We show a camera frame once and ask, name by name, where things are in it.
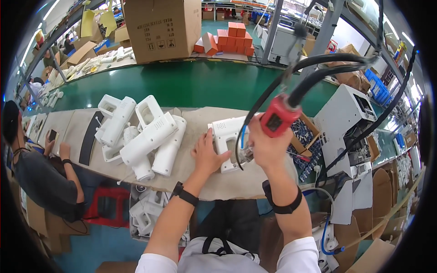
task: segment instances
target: black wrist strap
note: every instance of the black wrist strap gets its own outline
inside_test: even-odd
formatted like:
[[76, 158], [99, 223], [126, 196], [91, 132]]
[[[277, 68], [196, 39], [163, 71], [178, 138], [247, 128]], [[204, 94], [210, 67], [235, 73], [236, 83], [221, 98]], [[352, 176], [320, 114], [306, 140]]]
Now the black wrist strap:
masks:
[[71, 165], [73, 165], [73, 163], [71, 162], [70, 159], [64, 159], [64, 160], [62, 161], [62, 165], [64, 165], [65, 163], [70, 163]]
[[195, 197], [191, 193], [184, 190], [184, 185], [181, 182], [177, 182], [176, 186], [174, 187], [173, 193], [171, 194], [170, 199], [173, 196], [179, 196], [180, 199], [192, 204], [193, 206], [197, 206], [197, 203], [199, 203], [199, 198]]
[[299, 207], [302, 201], [302, 192], [299, 186], [298, 186], [298, 195], [296, 196], [295, 200], [291, 204], [285, 207], [279, 207], [273, 203], [272, 192], [268, 180], [263, 182], [263, 190], [267, 197], [267, 200], [269, 201], [270, 205], [273, 208], [273, 211], [277, 214], [292, 214], [295, 211], [295, 209]]

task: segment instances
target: white shirt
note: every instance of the white shirt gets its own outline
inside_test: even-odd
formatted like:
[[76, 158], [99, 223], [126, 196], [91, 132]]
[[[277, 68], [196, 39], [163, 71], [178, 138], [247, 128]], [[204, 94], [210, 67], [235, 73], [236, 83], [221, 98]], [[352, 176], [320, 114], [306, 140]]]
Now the white shirt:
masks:
[[[158, 254], [143, 254], [138, 261], [135, 273], [203, 273], [203, 272], [248, 272], [266, 273], [259, 263], [258, 255], [241, 255], [246, 250], [229, 243], [231, 250], [236, 254], [218, 256], [202, 254], [203, 242], [206, 237], [197, 237], [191, 240], [182, 253], [179, 266], [171, 259]], [[217, 251], [223, 243], [215, 238], [209, 251]], [[320, 272], [318, 265], [319, 251], [313, 237], [305, 237], [288, 243], [279, 255], [276, 265], [278, 273]]]

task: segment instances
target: orange box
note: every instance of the orange box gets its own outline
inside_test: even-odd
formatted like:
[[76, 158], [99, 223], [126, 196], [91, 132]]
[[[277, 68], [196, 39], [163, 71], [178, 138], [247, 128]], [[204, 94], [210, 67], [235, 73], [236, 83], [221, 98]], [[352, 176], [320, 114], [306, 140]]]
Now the orange box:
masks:
[[196, 42], [194, 45], [193, 52], [203, 53], [205, 52], [205, 48], [203, 47], [202, 37], [199, 39], [199, 41]]
[[246, 52], [246, 48], [244, 46], [237, 46], [237, 53], [244, 54]]
[[244, 38], [241, 37], [235, 37], [235, 45], [244, 47]]
[[253, 45], [250, 45], [250, 47], [246, 48], [246, 56], [253, 56], [253, 53], [255, 52], [255, 48]]
[[237, 37], [244, 38], [246, 36], [246, 26], [243, 23], [236, 23], [237, 24]]
[[237, 23], [229, 22], [228, 23], [228, 36], [237, 37], [237, 29], [238, 29], [237, 28]]
[[252, 45], [252, 36], [246, 31], [246, 36], [244, 37], [244, 46], [249, 48]]
[[226, 45], [228, 43], [228, 33], [224, 29], [217, 30], [218, 45]]
[[226, 42], [226, 45], [235, 46], [236, 38], [233, 36], [229, 36], [229, 31], [227, 31], [226, 34], [228, 35], [228, 41]]
[[205, 53], [208, 56], [215, 55], [219, 49], [217, 48], [217, 43], [215, 42], [214, 35], [207, 32], [202, 36], [203, 46], [205, 48]]

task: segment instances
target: black cap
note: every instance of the black cap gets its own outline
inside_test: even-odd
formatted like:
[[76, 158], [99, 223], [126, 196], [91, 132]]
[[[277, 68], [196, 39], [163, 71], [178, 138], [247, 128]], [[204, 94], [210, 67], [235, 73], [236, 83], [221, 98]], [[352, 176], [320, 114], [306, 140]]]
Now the black cap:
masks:
[[14, 142], [17, 136], [19, 113], [20, 110], [14, 101], [9, 100], [4, 104], [3, 113], [1, 114], [1, 127], [3, 137], [9, 145]]

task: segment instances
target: red handle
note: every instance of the red handle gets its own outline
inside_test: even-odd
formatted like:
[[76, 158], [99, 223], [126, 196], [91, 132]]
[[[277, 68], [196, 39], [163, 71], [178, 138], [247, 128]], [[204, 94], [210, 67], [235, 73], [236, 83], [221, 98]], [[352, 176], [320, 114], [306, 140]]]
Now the red handle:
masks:
[[285, 94], [280, 94], [273, 98], [260, 120], [264, 133], [271, 138], [281, 136], [302, 114], [301, 107], [291, 111], [285, 105], [285, 97]]

